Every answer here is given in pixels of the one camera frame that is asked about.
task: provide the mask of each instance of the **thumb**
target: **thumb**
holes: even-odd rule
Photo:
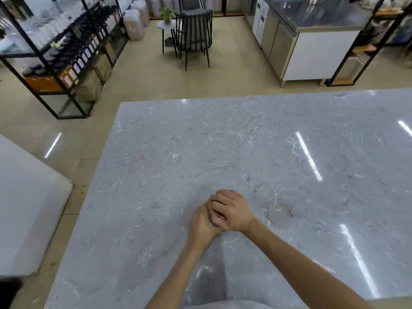
[[[210,218],[215,225],[219,226],[220,228],[224,230],[229,230],[229,225],[227,224],[227,220],[219,218],[214,210],[210,210],[209,213],[210,213]]]

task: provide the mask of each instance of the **person's right hand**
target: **person's right hand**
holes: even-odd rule
[[[256,219],[249,207],[248,201],[235,190],[219,190],[209,198],[209,210],[218,211],[226,219],[212,215],[213,223],[224,230],[245,232],[252,221]]]

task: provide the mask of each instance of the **stainless steel countertop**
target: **stainless steel countertop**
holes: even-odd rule
[[[183,247],[194,209],[234,188],[282,239],[362,297],[412,295],[412,89],[122,103],[46,308],[142,309]],[[322,181],[318,181],[299,137]],[[300,214],[267,209],[298,193]],[[183,305],[301,304],[239,233],[214,240]]]
[[[296,33],[362,30],[371,13],[347,0],[265,0]]]

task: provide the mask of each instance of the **person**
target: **person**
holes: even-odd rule
[[[224,214],[220,218],[216,212]],[[235,190],[220,190],[195,211],[187,242],[170,274],[145,309],[178,309],[196,262],[215,236],[239,231],[272,261],[310,309],[370,309],[350,287],[272,233],[252,213],[247,200]],[[196,308],[270,308],[255,303],[219,301]]]

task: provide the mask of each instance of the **chair backrest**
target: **chair backrest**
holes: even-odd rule
[[[206,9],[205,0],[179,0],[180,11]]]
[[[177,46],[182,51],[203,52],[212,45],[212,10],[182,11],[176,15]]]

